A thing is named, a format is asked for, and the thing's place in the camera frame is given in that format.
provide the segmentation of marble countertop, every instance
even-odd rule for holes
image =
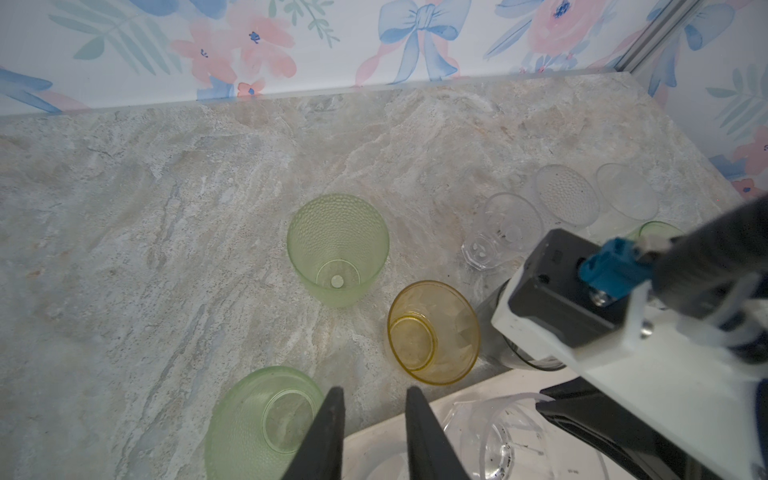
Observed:
[[[542,165],[633,164],[658,218],[691,228],[740,202],[629,74],[188,104],[0,121],[0,471],[13,478],[204,478],[211,410],[286,365],[341,385],[347,433],[402,412],[386,346],[406,285],[477,305],[511,276],[459,251],[489,195]],[[355,306],[309,296],[290,218],[347,192],[389,226]],[[501,370],[478,360],[430,400]]]

